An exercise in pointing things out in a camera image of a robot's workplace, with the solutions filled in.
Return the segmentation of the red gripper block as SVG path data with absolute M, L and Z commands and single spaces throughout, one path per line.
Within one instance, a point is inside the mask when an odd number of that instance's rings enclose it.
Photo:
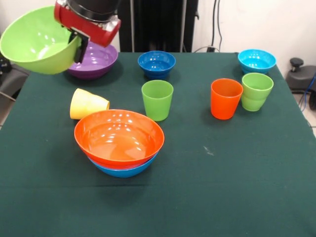
M 74 62 L 82 63 L 89 40 L 103 47 L 108 46 L 121 25 L 117 10 L 119 0 L 57 0 L 54 18 L 62 26 L 73 31 L 68 43 L 80 36 L 81 43 L 76 49 Z

